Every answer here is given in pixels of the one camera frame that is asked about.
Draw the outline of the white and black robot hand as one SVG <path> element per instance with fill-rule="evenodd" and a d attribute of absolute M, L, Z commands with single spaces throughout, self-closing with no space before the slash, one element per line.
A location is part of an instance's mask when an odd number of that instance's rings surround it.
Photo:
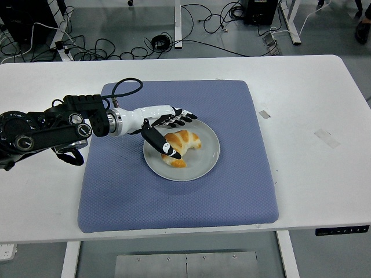
<path fill-rule="evenodd" d="M 133 111 L 116 108 L 115 112 L 118 113 L 117 130 L 115 132 L 117 136 L 140 133 L 159 153 L 175 159 L 181 159 L 181 155 L 175 151 L 156 127 L 176 127 L 192 122 L 197 118 L 193 113 L 185 109 L 170 105 L 143 107 Z"/>

